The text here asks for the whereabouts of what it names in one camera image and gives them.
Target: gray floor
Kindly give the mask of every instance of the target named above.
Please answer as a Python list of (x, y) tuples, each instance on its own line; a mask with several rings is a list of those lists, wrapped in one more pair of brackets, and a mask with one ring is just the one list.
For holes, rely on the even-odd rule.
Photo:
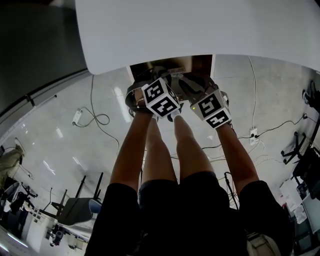
[[(256, 92), (248, 56), (217, 55), (215, 60), (214, 81), (229, 96), (232, 124), (239, 137), (249, 135), (252, 123), (261, 133), (287, 120), (296, 122), (303, 113), (308, 113), (313, 119), (318, 118), (316, 111), (305, 105), (301, 96), (302, 90), (314, 78), (314, 71), (275, 59), (254, 56), (250, 59), (256, 75)], [(125, 68), (94, 77), (95, 113), (109, 115), (110, 124), (103, 129), (116, 137), (120, 144), (131, 123), (124, 105), (124, 94), (130, 85)], [(117, 143), (101, 132), (94, 122), (86, 128), (71, 124), (78, 108), (91, 109), (90, 89), (91, 77), (88, 77), (61, 91), (57, 98), (35, 110), (5, 143), (7, 147), (13, 146), (14, 138), (18, 137), (24, 146), (26, 155), (22, 165), (33, 173), (34, 180), (29, 179), (20, 168), (15, 178), (30, 185), (39, 194), (34, 200), (37, 207), (44, 207), (49, 202), (51, 187), (53, 201), (59, 201), (65, 189), (68, 189), (69, 197), (74, 197), (84, 175), (87, 180), (81, 194), (83, 197), (93, 195), (100, 172), (104, 172), (102, 196), (106, 190), (117, 157)], [(182, 116), (202, 147), (220, 144), (216, 131), (201, 122), (187, 105), (183, 107)], [(84, 113), (80, 122), (85, 124), (90, 119), (91, 116)], [(158, 125), (170, 154), (175, 154), (173, 124), (162, 119)], [(241, 139), (250, 152), (259, 178), (268, 183), (275, 195), (295, 166), (293, 161), (288, 165), (282, 163), (281, 150), (293, 142), (295, 131), (305, 132), (310, 137), (314, 126), (310, 119), (302, 120), (296, 126), (286, 123), (263, 134), (261, 142), (255, 146), (250, 146), (249, 139)], [(218, 147), (206, 149), (205, 152), (217, 177), (222, 178), (223, 173), (228, 171), (223, 150)], [(179, 177), (179, 161), (172, 159), (172, 162)], [(226, 189), (223, 179), (220, 185)]]

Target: white desk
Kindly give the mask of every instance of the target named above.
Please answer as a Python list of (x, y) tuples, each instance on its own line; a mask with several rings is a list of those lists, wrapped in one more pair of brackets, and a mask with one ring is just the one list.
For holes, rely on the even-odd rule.
[(93, 74), (211, 54), (275, 58), (320, 71), (314, 0), (76, 0), (76, 12)]

